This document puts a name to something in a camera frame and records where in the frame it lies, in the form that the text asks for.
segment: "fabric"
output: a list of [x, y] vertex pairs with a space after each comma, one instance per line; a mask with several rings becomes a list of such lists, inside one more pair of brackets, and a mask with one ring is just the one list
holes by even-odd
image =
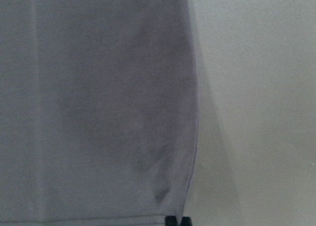
[[198, 125], [187, 7], [0, 0], [0, 226], [182, 216]]

